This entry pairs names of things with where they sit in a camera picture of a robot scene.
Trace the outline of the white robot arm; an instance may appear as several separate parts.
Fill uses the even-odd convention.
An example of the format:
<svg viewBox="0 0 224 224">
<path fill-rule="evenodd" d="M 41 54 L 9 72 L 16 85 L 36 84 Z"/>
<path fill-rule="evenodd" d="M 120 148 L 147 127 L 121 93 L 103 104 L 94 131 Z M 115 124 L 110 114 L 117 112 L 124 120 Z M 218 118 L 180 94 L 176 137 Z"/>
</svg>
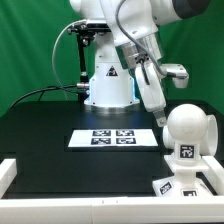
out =
<svg viewBox="0 0 224 224">
<path fill-rule="evenodd" d="M 95 73 L 84 100 L 90 110 L 111 113 L 142 103 L 157 125 L 166 125 L 165 77 L 178 88 L 189 75 L 179 64 L 161 64 L 160 26 L 206 11 L 211 0 L 69 0 L 83 17 L 84 38 L 95 40 Z"/>
</svg>

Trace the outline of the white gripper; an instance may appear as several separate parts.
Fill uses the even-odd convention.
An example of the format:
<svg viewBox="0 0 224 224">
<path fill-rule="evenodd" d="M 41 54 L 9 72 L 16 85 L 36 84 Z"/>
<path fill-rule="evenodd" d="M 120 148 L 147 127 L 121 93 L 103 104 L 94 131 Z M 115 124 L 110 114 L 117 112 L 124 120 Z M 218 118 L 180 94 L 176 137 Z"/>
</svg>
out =
<svg viewBox="0 0 224 224">
<path fill-rule="evenodd" d="M 161 88 L 159 78 L 152 63 L 144 67 L 138 66 L 135 69 L 135 77 L 143 104 L 148 112 L 153 115 L 159 127 L 167 124 L 165 112 L 162 110 L 166 106 L 165 97 Z"/>
</svg>

